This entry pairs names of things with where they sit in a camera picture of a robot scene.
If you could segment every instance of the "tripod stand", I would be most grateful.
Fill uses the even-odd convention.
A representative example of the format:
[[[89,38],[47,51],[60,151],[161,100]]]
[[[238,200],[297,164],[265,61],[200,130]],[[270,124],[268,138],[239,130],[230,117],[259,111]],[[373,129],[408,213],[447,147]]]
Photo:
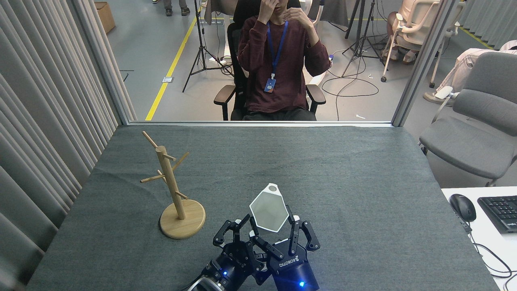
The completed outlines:
[[[355,41],[355,43],[353,43],[351,46],[349,46],[346,50],[344,50],[342,52],[342,54],[345,54],[345,52],[347,52],[348,50],[352,50],[354,52],[354,54],[350,58],[350,61],[349,61],[348,65],[346,66],[346,68],[348,68],[348,66],[350,65],[351,62],[353,62],[354,60],[356,60],[356,59],[358,59],[360,57],[370,57],[370,58],[373,58],[373,59],[379,59],[379,61],[384,65],[381,56],[375,50],[375,48],[373,47],[373,44],[370,42],[370,40],[366,36],[366,34],[368,33],[368,26],[370,25],[370,21],[373,21],[373,7],[375,6],[375,0],[372,0],[372,4],[370,6],[370,13],[368,14],[368,19],[366,21],[366,29],[364,30],[364,34],[362,36],[360,36],[361,35],[361,29],[362,29],[362,18],[363,18],[363,15],[364,15],[364,3],[365,3],[365,1],[366,0],[356,0],[355,6],[354,6],[354,11],[352,12],[352,17],[350,19],[349,26],[352,27],[352,23],[353,23],[353,20],[354,20],[354,17],[355,17],[355,13],[357,11],[357,6],[359,6],[359,2],[360,2],[361,6],[359,8],[359,22],[358,22],[358,26],[357,26],[357,40]],[[349,34],[350,34],[350,30],[348,30],[348,32],[346,33],[345,38],[348,38]],[[362,49],[364,47],[364,42],[365,41],[367,41],[370,44],[370,47],[375,52],[376,56],[363,55],[363,50]]]
[[[195,6],[195,20],[196,20],[196,24],[197,24],[197,35],[199,36],[199,51],[197,52],[197,55],[194,59],[194,63],[192,64],[192,68],[190,69],[190,73],[189,73],[189,77],[187,77],[187,81],[185,82],[185,86],[183,86],[183,91],[182,93],[185,92],[185,88],[187,87],[187,83],[189,82],[189,79],[190,79],[190,76],[192,75],[195,75],[199,72],[203,72],[203,71],[206,71],[206,70],[219,70],[221,68],[208,68],[206,67],[206,60],[205,60],[205,56],[206,54],[209,54],[211,57],[214,58],[214,60],[216,60],[216,62],[226,71],[228,72],[228,74],[232,75],[232,72],[230,72],[226,67],[223,66],[223,64],[221,64],[221,62],[219,61],[219,59],[214,56],[213,54],[211,54],[207,49],[206,49],[206,46],[203,45],[203,41],[201,40],[201,28],[200,28],[200,21],[199,21],[199,14],[200,12],[198,11],[197,9],[197,0],[194,0],[194,6]],[[192,72],[194,71],[194,66],[196,65],[196,63],[199,62],[199,60],[201,59],[201,62],[203,63],[203,68],[202,69],[199,69],[195,72]]]

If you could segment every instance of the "id badge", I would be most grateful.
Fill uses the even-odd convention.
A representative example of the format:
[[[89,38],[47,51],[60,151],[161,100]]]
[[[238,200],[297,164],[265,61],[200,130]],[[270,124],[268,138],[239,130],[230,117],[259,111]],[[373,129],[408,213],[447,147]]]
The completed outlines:
[[[264,92],[267,92],[267,93],[272,93],[273,92],[273,88],[275,88],[275,83],[276,83],[276,79],[267,79],[267,82],[266,82],[266,87],[264,88]]]

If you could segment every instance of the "blue lanyard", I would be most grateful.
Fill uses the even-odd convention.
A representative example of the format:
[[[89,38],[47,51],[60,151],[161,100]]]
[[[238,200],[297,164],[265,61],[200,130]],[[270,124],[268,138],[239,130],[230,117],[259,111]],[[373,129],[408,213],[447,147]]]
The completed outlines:
[[[273,59],[273,72],[271,73],[271,79],[275,78],[275,71],[277,70],[278,60],[280,60],[280,51],[282,50],[282,46],[284,44],[285,32],[287,31],[288,21],[285,22],[284,32],[282,33],[282,38],[280,39],[280,45],[278,46],[277,56]],[[271,58],[275,55],[273,50],[273,40],[271,39],[271,31],[269,30],[269,21],[267,22],[267,40],[269,43],[269,50],[271,51]]]

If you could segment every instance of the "hand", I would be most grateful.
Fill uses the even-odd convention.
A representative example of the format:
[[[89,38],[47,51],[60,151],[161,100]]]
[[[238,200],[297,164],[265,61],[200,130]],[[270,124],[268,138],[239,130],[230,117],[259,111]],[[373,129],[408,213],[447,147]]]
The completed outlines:
[[[298,20],[306,30],[314,28],[312,21],[307,17],[301,8],[289,8],[283,14],[282,18],[284,21]]]
[[[260,3],[260,12],[258,13],[258,20],[264,24],[266,24],[271,15],[273,15],[273,11],[275,7],[279,4],[279,0],[262,0]]]

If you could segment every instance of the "gray felt tablecloth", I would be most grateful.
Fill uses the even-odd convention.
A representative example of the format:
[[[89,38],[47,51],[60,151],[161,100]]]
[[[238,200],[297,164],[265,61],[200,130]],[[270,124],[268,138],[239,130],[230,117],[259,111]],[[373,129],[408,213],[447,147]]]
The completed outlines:
[[[162,181],[139,183],[159,168],[142,130],[170,155],[190,151],[175,175],[206,223],[189,239],[158,228],[172,201]],[[497,290],[403,128],[188,126],[117,129],[28,290],[179,290],[220,253],[222,223],[243,218],[269,182],[312,222],[321,290]],[[263,234],[274,242],[288,228]],[[241,290],[276,288],[248,278]]]

